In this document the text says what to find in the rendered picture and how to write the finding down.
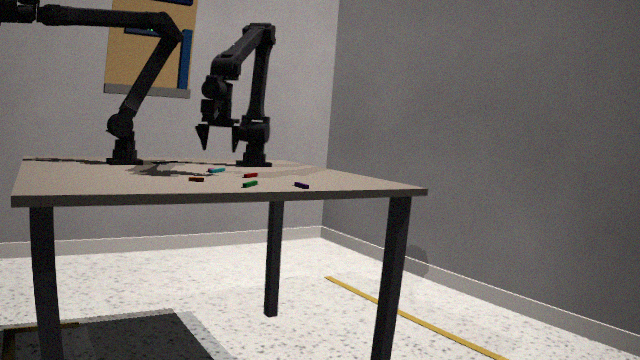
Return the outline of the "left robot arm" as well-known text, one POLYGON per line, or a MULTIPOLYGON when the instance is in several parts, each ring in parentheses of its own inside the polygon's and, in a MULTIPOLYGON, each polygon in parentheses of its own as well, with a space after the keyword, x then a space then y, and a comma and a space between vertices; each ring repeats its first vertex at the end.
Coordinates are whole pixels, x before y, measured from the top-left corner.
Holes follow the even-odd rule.
POLYGON ((203 96, 208 98, 201 99, 203 120, 212 121, 216 117, 231 118, 232 102, 221 100, 223 98, 232 101, 233 84, 224 82, 224 79, 238 81, 242 62, 256 48, 249 108, 246 115, 242 115, 240 123, 240 126, 245 128, 240 140, 248 144, 246 144, 246 153, 243 153, 244 162, 236 160, 236 165, 272 167, 272 163, 265 162, 266 154, 264 154, 264 145, 270 136, 270 117, 264 114, 264 100, 269 57, 276 43, 275 32, 275 25, 271 23, 246 25, 242 29, 244 37, 242 36, 228 50, 213 59, 210 75, 206 76, 206 81, 201 88, 203 96), (252 120, 263 120, 263 122, 252 122, 252 120))

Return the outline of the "green rod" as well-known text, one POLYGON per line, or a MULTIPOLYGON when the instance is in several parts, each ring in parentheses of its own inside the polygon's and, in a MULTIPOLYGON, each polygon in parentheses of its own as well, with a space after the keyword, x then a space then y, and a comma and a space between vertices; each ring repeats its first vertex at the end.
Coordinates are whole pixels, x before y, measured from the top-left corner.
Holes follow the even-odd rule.
POLYGON ((258 181, 254 180, 254 181, 243 183, 243 187, 244 188, 251 187, 251 186, 254 186, 254 185, 258 185, 258 181))

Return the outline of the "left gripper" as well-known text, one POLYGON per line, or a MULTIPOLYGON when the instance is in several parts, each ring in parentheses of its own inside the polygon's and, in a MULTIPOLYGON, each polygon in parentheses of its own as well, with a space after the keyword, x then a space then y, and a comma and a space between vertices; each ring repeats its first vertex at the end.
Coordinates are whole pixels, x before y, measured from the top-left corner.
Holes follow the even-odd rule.
POLYGON ((205 121, 203 120, 203 117, 202 117, 202 122, 207 122, 208 124, 198 124, 198 126, 195 126, 195 129, 201 140, 203 150, 206 150, 208 134, 209 134, 209 126, 216 126, 216 127, 232 128, 232 152, 234 153, 236 151, 238 142, 240 141, 243 133, 245 132, 245 128, 243 128, 243 126, 234 126, 234 123, 236 124, 240 123, 240 119, 216 118, 215 120, 212 120, 212 121, 205 121), (204 137, 203 137, 203 134, 204 134, 204 137))

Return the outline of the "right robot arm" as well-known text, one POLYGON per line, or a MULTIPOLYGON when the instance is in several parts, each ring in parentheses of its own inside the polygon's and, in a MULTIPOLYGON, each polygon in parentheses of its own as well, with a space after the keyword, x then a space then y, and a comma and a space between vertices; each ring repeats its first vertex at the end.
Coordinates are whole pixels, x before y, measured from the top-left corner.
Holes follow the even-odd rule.
POLYGON ((55 4, 38 6, 40 6, 40 0, 0 0, 0 11, 15 12, 17 10, 17 14, 14 14, 17 23, 32 23, 36 20, 46 26, 79 25, 152 29, 162 36, 122 102, 118 114, 112 115, 107 122, 108 130, 106 131, 117 136, 118 140, 115 140, 112 158, 106 158, 106 163, 109 165, 143 165, 143 160, 137 160, 132 119, 137 114, 141 103, 170 54, 184 36, 166 12, 75 8, 55 4), (17 2, 23 5, 18 5, 16 9, 17 2))

